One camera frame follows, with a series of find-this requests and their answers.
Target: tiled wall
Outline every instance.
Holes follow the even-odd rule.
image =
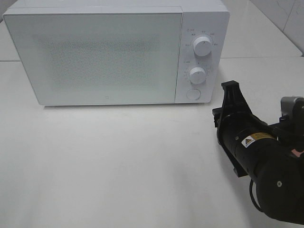
[[[0,21],[2,21],[2,14],[10,7],[16,0],[0,0]]]
[[[304,53],[304,0],[251,0]]]

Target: white countertop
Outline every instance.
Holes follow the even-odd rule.
[[[222,59],[209,104],[38,105],[19,62],[0,63],[1,228],[295,228],[258,212],[218,145],[212,108],[236,80],[278,122],[304,95],[304,58]]]
[[[299,57],[302,52],[249,0],[223,0],[231,16],[222,58]],[[19,60],[4,22],[0,61]]]

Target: timer knob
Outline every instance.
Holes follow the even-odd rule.
[[[200,36],[193,42],[193,50],[197,56],[206,56],[212,49],[212,40],[207,36]]]
[[[189,72],[189,80],[191,83],[198,85],[206,80],[206,71],[201,67],[195,67]]]

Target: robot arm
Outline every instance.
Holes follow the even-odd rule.
[[[283,97],[280,122],[268,125],[252,114],[237,82],[222,87],[223,105],[212,111],[218,142],[237,176],[250,176],[254,205],[273,219],[304,225],[304,99]]]

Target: warning label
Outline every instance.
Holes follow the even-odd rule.
[[[252,143],[254,143],[255,140],[254,138],[252,138],[251,136],[247,136],[243,141],[242,144],[247,148],[248,146],[250,146]]]
[[[260,132],[260,133],[254,133],[254,134],[251,134],[251,135],[247,136],[242,141],[242,144],[243,144],[243,146],[245,146],[247,148],[248,146],[250,146],[251,144],[253,144],[255,141],[258,141],[260,139],[266,139],[266,138],[268,138],[268,139],[275,139],[270,134]]]

